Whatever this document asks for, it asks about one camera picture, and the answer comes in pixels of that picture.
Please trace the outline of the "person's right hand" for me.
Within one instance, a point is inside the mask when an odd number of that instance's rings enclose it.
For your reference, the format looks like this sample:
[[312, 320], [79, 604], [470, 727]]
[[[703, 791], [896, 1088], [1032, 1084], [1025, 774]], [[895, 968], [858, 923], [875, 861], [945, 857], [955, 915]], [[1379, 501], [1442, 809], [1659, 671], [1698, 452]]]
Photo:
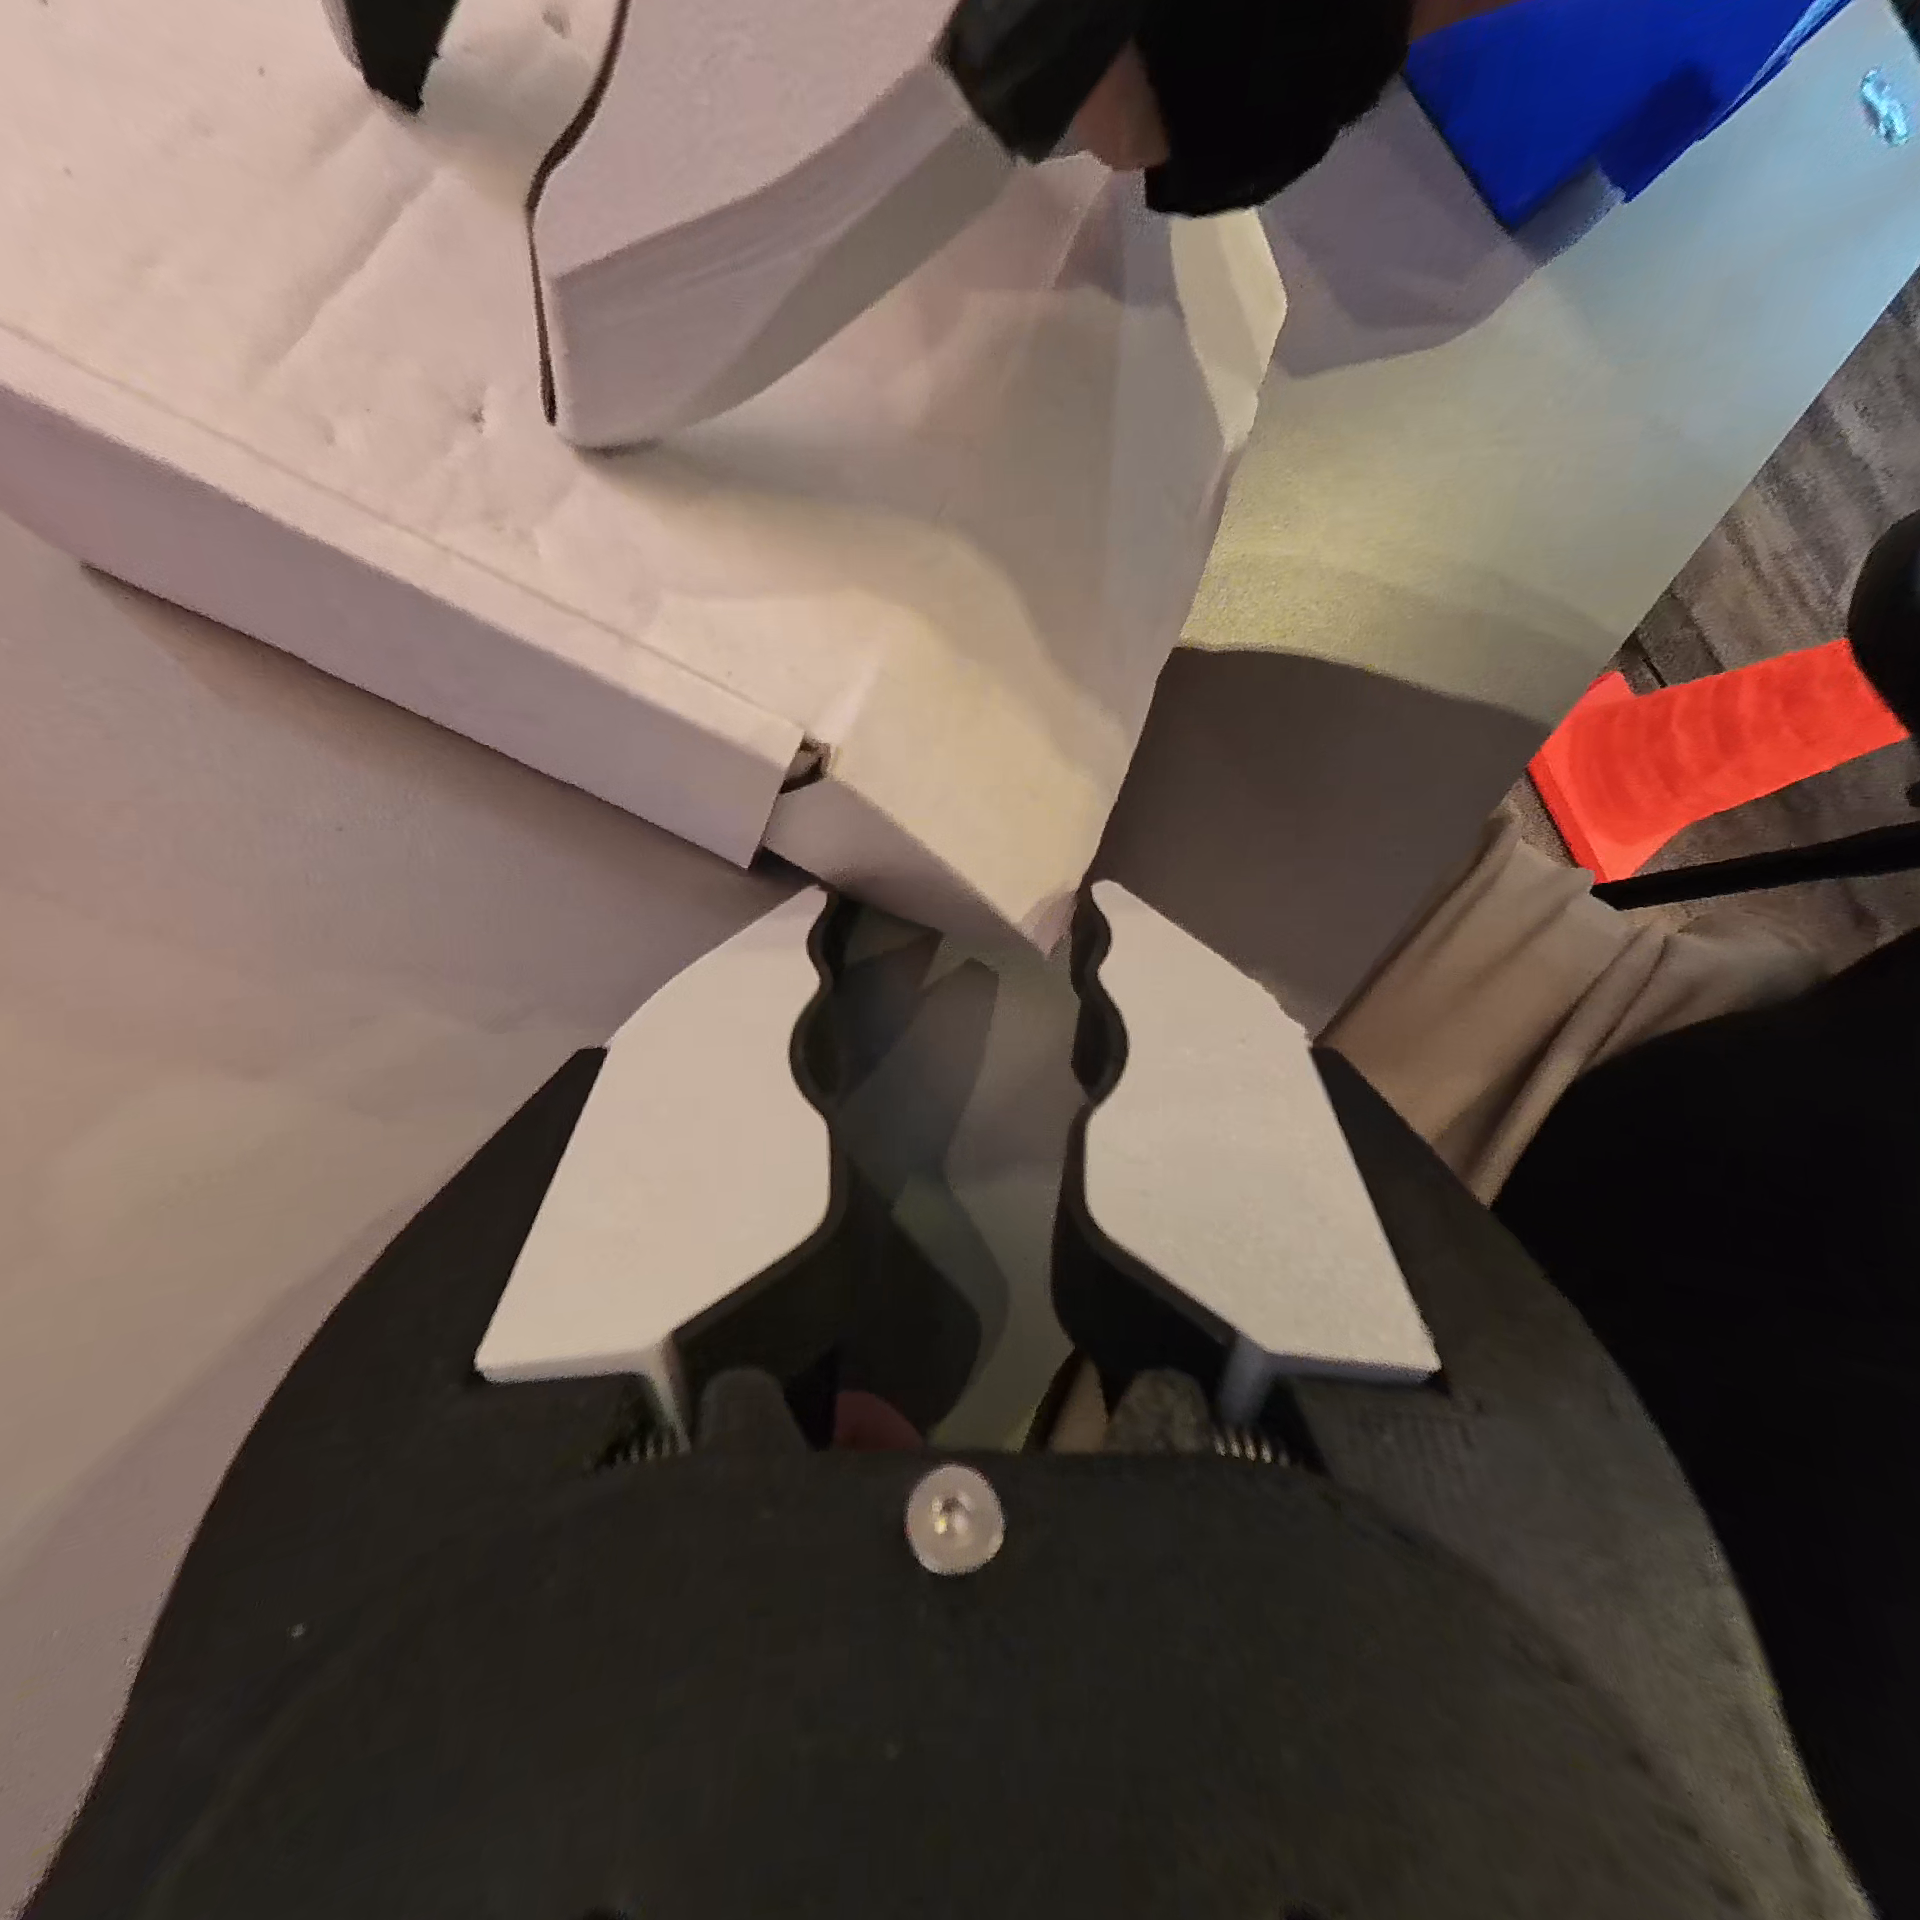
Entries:
[[1115, 174], [1144, 174], [1169, 157], [1162, 105], [1129, 47], [1080, 105], [1065, 134], [1073, 153], [1090, 153]]

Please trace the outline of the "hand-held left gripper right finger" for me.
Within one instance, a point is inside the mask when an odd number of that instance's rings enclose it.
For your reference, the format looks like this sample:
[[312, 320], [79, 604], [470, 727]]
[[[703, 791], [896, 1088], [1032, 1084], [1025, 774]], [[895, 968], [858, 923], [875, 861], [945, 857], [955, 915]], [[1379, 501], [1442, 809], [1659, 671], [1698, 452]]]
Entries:
[[1052, 1303], [1108, 1404], [1194, 1381], [1252, 1428], [1281, 1385], [1442, 1373], [1305, 1028], [1115, 879], [1073, 925], [1073, 1119]]

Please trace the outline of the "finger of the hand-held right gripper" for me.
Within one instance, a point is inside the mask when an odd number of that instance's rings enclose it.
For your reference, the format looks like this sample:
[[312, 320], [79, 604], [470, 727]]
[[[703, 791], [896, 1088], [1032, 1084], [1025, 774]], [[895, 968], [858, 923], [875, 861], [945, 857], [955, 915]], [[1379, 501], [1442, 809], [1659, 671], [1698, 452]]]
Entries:
[[447, 169], [497, 196], [542, 195], [578, 143], [620, 39], [620, 3], [326, 4], [358, 105], [326, 175]]
[[545, 412], [632, 448], [764, 393], [1002, 191], [955, 4], [618, 4], [527, 206]]

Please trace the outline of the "white cardboard box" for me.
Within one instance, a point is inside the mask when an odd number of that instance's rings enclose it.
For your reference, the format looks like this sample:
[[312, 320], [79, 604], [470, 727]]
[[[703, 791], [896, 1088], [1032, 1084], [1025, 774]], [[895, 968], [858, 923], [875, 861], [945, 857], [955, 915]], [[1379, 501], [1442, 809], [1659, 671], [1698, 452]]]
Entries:
[[746, 867], [1052, 947], [1252, 432], [1250, 209], [1094, 157], [655, 448], [545, 417], [524, 204], [326, 175], [326, 4], [6, 4], [6, 513]]

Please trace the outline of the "person's beige trousers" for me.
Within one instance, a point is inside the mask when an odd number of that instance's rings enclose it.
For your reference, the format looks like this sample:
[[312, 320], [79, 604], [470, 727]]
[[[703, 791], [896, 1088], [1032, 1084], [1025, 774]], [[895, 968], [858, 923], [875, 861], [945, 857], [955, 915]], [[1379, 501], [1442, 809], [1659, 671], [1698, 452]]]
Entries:
[[1503, 807], [1321, 1041], [1491, 1205], [1580, 1075], [1835, 972], [1742, 907], [1626, 915]]

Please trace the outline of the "orange-red floor object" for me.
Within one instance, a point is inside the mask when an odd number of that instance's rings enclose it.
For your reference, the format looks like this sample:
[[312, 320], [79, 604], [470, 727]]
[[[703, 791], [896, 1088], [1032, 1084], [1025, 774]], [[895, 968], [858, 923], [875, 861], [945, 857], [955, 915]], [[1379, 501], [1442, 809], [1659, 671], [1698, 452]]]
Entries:
[[1908, 739], [1849, 639], [1636, 693], [1596, 678], [1528, 774], [1574, 861], [1631, 879], [1675, 835]]

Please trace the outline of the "black thin rod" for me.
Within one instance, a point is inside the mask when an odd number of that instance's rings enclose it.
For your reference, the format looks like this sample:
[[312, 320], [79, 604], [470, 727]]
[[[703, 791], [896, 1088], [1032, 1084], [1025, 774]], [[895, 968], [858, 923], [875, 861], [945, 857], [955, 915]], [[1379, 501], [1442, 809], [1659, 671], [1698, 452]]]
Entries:
[[1908, 821], [1835, 837], [1808, 848], [1777, 848], [1684, 868], [1601, 879], [1593, 885], [1593, 899], [1618, 909], [1642, 909], [1916, 870], [1919, 821]]

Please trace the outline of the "person's black garment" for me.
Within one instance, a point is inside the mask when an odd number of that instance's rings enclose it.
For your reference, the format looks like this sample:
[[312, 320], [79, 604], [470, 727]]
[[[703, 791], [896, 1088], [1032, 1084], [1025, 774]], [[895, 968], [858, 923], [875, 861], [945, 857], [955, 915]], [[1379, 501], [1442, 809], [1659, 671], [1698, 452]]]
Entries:
[[1919, 934], [1584, 1072], [1496, 1212], [1662, 1428], [1816, 1796], [1919, 1916]]

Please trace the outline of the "blue cube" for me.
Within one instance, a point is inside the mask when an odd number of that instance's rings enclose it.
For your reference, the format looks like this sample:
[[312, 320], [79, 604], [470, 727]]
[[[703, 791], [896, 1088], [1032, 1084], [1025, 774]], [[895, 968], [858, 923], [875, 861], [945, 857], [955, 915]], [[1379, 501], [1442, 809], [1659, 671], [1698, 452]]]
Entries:
[[1403, 81], [1510, 232], [1577, 185], [1636, 199], [1841, 3], [1519, 3], [1411, 43]]

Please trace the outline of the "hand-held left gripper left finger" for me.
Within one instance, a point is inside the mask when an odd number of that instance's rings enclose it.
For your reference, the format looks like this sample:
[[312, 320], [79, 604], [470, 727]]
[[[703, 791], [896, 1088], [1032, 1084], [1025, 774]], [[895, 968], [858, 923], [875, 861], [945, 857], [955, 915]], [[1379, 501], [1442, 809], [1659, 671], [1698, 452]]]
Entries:
[[683, 1433], [706, 1385], [820, 1387], [850, 1316], [826, 1093], [833, 899], [798, 889], [668, 977], [610, 1037], [474, 1352], [491, 1385], [628, 1375]]

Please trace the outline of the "black round knob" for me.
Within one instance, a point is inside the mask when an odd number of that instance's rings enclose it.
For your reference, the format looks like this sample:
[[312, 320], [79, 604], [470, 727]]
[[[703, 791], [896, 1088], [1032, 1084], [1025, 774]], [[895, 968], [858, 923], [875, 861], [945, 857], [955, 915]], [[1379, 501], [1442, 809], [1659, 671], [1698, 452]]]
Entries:
[[1884, 705], [1919, 739], [1919, 523], [1908, 512], [1865, 552], [1844, 631]]

